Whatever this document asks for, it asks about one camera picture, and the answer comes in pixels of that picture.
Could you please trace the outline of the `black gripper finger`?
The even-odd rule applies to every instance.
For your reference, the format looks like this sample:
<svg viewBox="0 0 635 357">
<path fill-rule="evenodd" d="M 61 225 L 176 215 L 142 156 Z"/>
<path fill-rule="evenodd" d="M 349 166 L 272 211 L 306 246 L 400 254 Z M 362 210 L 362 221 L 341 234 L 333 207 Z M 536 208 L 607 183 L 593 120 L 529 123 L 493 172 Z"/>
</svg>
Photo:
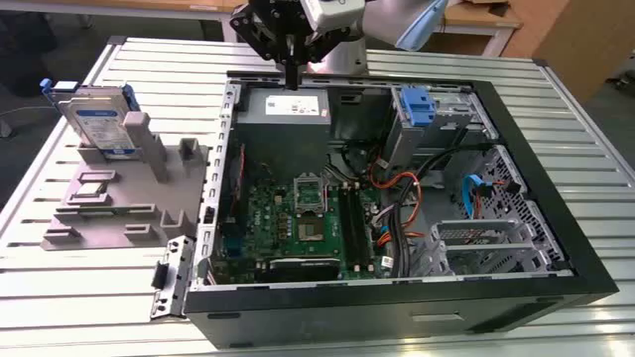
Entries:
<svg viewBox="0 0 635 357">
<path fill-rule="evenodd" d="M 234 33 L 265 61 L 273 61 L 284 72 L 284 87 L 293 90 L 293 69 L 288 65 L 288 50 L 282 49 L 277 36 L 256 21 L 252 7 L 236 7 L 229 25 Z"/>
<path fill-rule="evenodd" d="M 328 31 L 310 39 L 309 35 L 296 35 L 292 48 L 292 89 L 297 90 L 301 84 L 300 67 L 308 63 L 317 63 L 333 50 L 336 45 L 348 37 L 346 31 Z"/>
</svg>

